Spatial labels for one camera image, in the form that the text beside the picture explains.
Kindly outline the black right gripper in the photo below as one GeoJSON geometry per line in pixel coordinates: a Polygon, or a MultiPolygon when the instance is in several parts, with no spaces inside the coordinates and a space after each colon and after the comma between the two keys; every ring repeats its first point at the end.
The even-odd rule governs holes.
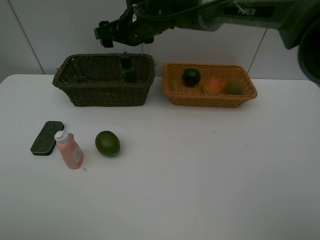
{"type": "Polygon", "coordinates": [[[104,48],[113,48],[114,42],[132,47],[151,44],[155,36],[175,27],[174,20],[145,19],[137,16],[135,10],[138,8],[130,7],[115,21],[99,22],[94,35],[104,48]]]}

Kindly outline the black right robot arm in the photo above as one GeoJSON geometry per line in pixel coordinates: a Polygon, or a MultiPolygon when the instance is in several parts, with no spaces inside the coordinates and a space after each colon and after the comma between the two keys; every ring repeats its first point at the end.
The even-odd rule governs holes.
{"type": "Polygon", "coordinates": [[[298,63],[320,82],[320,3],[317,0],[129,0],[119,19],[94,30],[105,48],[151,44],[168,29],[214,32],[223,24],[275,29],[286,49],[298,49],[298,63]]]}

